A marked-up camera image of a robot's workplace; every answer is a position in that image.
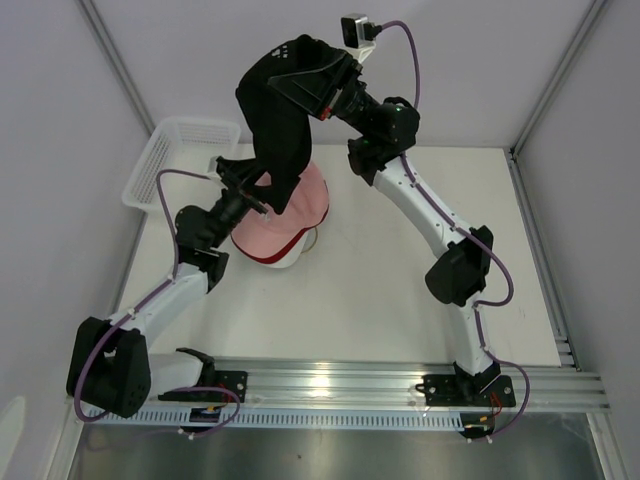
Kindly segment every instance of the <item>laundry basket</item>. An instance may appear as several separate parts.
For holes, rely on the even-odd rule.
[[[171,168],[179,155],[196,155],[194,173],[207,174],[212,157],[233,156],[240,138],[240,126],[224,120],[168,117],[149,139],[122,193],[125,205],[145,212],[161,210],[156,175]]]

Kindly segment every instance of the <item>pink hat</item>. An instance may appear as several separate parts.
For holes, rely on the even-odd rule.
[[[256,182],[258,186],[270,184],[268,173]],[[280,266],[289,266],[302,251],[307,231],[320,225],[329,212],[329,192],[322,172],[309,162],[282,215],[266,207],[266,215],[250,210],[231,232],[231,239],[238,250],[256,262],[278,266],[288,257],[286,265]]]

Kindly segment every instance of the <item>red trim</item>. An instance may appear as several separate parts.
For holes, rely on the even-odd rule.
[[[289,253],[291,251],[291,249],[295,246],[296,243],[298,243],[300,241],[300,239],[302,238],[302,235],[304,235],[306,232],[308,232],[309,230],[314,229],[315,227],[317,227],[318,225],[320,225],[322,222],[324,222],[324,219],[327,218],[327,215],[329,214],[329,207],[327,207],[327,211],[324,212],[324,215],[322,216],[322,219],[315,224],[312,227],[307,227],[307,228],[303,228],[302,230],[300,230],[295,237],[293,237],[293,239],[287,243],[282,250],[280,250],[278,253],[276,253],[275,255],[272,255],[271,257],[267,257],[267,258],[259,258],[259,257],[254,257],[253,255],[249,255],[247,252],[245,252],[244,250],[242,250],[242,248],[240,248],[238,246],[238,244],[235,242],[235,240],[233,239],[233,235],[231,235],[231,241],[233,242],[233,244],[236,246],[236,248],[238,250],[240,250],[242,253],[244,253],[247,257],[249,257],[251,260],[258,262],[258,263],[262,263],[263,265],[272,265],[276,262],[279,262],[280,260],[282,260],[287,253]]]

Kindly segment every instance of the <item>gray floor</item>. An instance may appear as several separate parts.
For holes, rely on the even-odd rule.
[[[149,432],[143,427],[86,427],[69,478],[604,478],[586,418],[579,414],[528,415],[493,445],[467,445],[451,433],[229,428],[190,442],[173,433]]]

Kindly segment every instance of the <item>gray wall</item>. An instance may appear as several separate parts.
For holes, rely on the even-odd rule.
[[[96,0],[156,122],[217,115],[244,124],[238,81],[302,33],[340,46],[340,17],[409,23],[422,63],[421,145],[509,146],[591,0]],[[365,64],[370,92],[413,97],[402,31]],[[317,143],[353,132],[314,122]]]
[[[521,164],[584,368],[640,478],[640,2],[612,2]]]
[[[8,479],[41,478],[78,324],[104,315],[139,215],[145,135],[71,0],[0,4],[0,409],[27,399]]]

